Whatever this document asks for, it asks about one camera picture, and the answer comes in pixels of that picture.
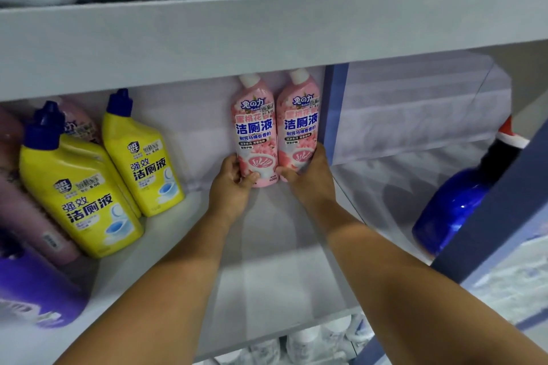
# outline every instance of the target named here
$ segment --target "hand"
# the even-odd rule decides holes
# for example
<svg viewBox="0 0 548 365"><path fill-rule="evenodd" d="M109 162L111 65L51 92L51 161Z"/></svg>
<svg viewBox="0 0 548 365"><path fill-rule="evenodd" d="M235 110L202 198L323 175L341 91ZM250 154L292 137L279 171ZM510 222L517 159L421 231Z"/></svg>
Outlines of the hand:
<svg viewBox="0 0 548 365"><path fill-rule="evenodd" d="M323 202L336 202L333 175L329 170L325 147L321 143L318 143L306 173L298 175L294 170L282 166L276 168L276 173L289 182L291 191L309 212Z"/></svg>
<svg viewBox="0 0 548 365"><path fill-rule="evenodd" d="M232 225L247 206L251 186L259 177L255 172L242 179L236 154L224 159L209 191L208 213L220 216Z"/></svg>

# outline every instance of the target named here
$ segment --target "forearm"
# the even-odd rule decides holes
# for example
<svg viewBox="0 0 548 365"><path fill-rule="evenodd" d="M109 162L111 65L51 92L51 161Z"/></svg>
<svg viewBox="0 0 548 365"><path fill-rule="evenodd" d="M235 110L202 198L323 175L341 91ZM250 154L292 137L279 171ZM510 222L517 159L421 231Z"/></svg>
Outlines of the forearm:
<svg viewBox="0 0 548 365"><path fill-rule="evenodd" d="M191 364L228 230L206 213L57 364Z"/></svg>
<svg viewBox="0 0 548 365"><path fill-rule="evenodd" d="M488 306L336 202L323 202L309 213L394 365L546 361ZM529 362L523 355L532 355Z"/></svg>

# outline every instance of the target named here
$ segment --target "right arm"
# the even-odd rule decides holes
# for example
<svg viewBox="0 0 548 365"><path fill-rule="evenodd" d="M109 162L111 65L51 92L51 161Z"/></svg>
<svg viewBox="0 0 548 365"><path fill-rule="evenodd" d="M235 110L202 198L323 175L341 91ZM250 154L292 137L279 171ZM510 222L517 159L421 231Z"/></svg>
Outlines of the right arm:
<svg viewBox="0 0 548 365"><path fill-rule="evenodd" d="M304 175L277 172L325 233L394 365L548 363L548 354L495 311L343 209L321 144Z"/></svg>

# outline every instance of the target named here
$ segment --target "left hand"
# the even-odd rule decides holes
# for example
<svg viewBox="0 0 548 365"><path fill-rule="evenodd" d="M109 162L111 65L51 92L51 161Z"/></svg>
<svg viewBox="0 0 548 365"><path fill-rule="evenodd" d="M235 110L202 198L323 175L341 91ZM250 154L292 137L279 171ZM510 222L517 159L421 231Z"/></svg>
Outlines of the left hand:
<svg viewBox="0 0 548 365"><path fill-rule="evenodd" d="M208 213L220 216L232 225L243 213L251 186L259 178L260 175L255 172L242 179L236 154L225 158L209 191Z"/></svg>

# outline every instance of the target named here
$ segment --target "yellow bottle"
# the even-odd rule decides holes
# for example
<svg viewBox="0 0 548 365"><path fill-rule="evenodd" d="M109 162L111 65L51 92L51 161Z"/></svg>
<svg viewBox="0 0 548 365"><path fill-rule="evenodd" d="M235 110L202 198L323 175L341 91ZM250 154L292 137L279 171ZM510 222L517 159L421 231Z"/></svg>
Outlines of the yellow bottle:
<svg viewBox="0 0 548 365"><path fill-rule="evenodd" d="M103 142L141 212L154 216L185 195L160 132L134 121L132 108L127 88L110 96L102 124Z"/></svg>
<svg viewBox="0 0 548 365"><path fill-rule="evenodd" d="M108 256L144 230L105 163L59 147L55 127L25 129L20 174L25 187L91 257Z"/></svg>
<svg viewBox="0 0 548 365"><path fill-rule="evenodd" d="M68 150L72 153L76 153L82 156L88 156L93 159L97 159L103 162L108 171L111 173L114 181L120 188L120 191L126 198L129 206L137 218L141 217L141 211L137 206L137 203L133 199L133 196L129 192L128 187L124 183L122 177L118 173L118 170L114 166L114 163L110 159L107 151L104 147L99 146L91 141L81 140L73 135L65 134L65 115L59 110L59 106L55 101L46 101L44 107L38 109L34 113L34 122L41 126L55 126L61 133L59 146L62 149Z"/></svg>

